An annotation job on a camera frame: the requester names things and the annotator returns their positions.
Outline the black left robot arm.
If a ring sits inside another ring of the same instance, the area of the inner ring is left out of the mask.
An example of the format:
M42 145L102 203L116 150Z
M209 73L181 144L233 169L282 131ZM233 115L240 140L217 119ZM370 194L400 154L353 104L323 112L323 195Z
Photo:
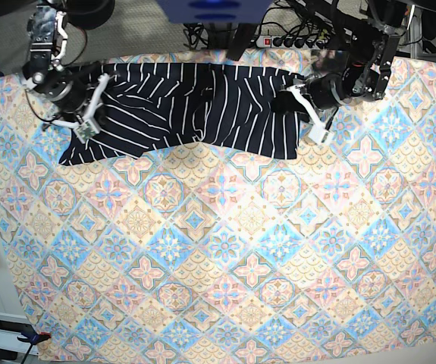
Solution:
M365 19L351 17L332 1L291 1L300 16L315 17L332 33L331 44L344 51L347 61L341 71L324 76L299 77L300 95L313 111L337 111L354 99L376 101L384 96L391 76L391 63L406 32L405 14L421 8L428 30L436 30L436 1L369 1Z

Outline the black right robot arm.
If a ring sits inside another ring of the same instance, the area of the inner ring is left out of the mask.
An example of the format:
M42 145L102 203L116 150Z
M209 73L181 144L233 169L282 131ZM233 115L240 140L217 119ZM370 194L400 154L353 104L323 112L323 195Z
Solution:
M79 127L99 129L102 117L99 108L101 94L110 77L100 72L96 80L83 82L83 78L97 71L99 61L72 68L74 62L64 62L67 51L68 24L81 30L84 41L87 32L107 22L114 12L114 1L38 1L28 21L30 36L28 59L23 66L25 95L43 96L57 108L55 115L44 118L33 114L44 123L76 130Z

